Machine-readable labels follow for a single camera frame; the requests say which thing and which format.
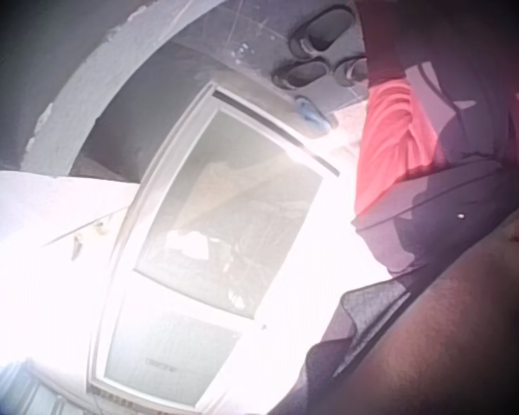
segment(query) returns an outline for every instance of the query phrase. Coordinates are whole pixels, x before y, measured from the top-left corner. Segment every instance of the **wall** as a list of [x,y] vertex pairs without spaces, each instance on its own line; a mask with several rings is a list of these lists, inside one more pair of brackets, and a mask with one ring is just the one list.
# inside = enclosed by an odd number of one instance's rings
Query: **wall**
[[0,169],[66,176],[121,86],[220,2],[0,2]]

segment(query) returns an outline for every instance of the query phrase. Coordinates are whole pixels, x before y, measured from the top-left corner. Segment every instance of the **floor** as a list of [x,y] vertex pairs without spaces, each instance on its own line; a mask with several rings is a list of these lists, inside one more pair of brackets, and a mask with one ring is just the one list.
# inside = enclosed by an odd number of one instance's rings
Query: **floor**
[[[172,41],[208,54],[226,66],[265,85],[272,72],[294,58],[287,47],[296,27],[330,6],[349,0],[227,0],[194,21]],[[364,53],[359,22],[348,29],[324,54],[334,68],[340,61]],[[365,100],[367,91],[344,88],[327,75],[293,92],[311,99],[324,113]]]

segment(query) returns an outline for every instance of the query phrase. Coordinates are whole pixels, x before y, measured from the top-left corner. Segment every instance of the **shoe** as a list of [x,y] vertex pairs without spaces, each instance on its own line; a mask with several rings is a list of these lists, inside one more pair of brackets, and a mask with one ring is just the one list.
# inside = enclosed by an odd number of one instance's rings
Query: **shoe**
[[291,36],[288,47],[301,61],[315,58],[355,23],[356,17],[349,8],[331,7],[300,26]]

